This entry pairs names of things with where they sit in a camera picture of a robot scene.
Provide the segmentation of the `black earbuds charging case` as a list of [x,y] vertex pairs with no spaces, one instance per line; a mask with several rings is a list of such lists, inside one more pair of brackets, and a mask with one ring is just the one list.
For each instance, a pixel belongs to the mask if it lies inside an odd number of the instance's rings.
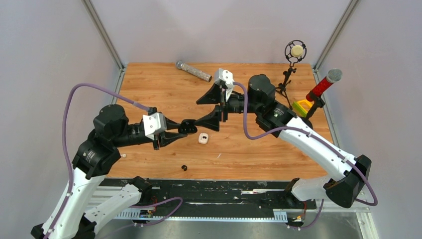
[[198,132],[197,127],[195,126],[195,119],[184,119],[179,127],[178,133],[181,134],[195,134]]

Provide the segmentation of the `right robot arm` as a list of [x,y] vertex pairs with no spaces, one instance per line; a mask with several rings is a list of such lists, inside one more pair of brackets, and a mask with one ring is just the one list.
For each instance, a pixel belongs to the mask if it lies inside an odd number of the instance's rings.
[[284,201],[291,208],[312,199],[329,199],[343,208],[359,201],[359,193],[369,186],[372,162],[367,156],[354,156],[316,133],[303,118],[276,100],[276,88],[266,75],[252,76],[247,86],[242,86],[242,93],[234,91],[237,85],[228,71],[215,80],[197,100],[198,105],[213,104],[214,112],[201,118],[198,125],[218,131],[228,114],[246,117],[252,113],[263,136],[272,135],[292,144],[321,166],[327,173],[325,177],[296,178],[289,183]]

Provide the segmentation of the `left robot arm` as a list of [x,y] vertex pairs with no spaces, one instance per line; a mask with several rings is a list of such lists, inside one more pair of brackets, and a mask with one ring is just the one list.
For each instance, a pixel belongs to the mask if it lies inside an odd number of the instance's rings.
[[33,227],[36,239],[93,239],[120,212],[130,206],[152,201],[152,185],[137,176],[118,193],[87,209],[97,187],[120,159],[120,147],[151,143],[158,150],[185,137],[180,124],[150,110],[141,122],[130,124],[120,105],[103,107],[94,118],[94,129],[78,148],[72,161],[73,178],[59,205],[43,224]]

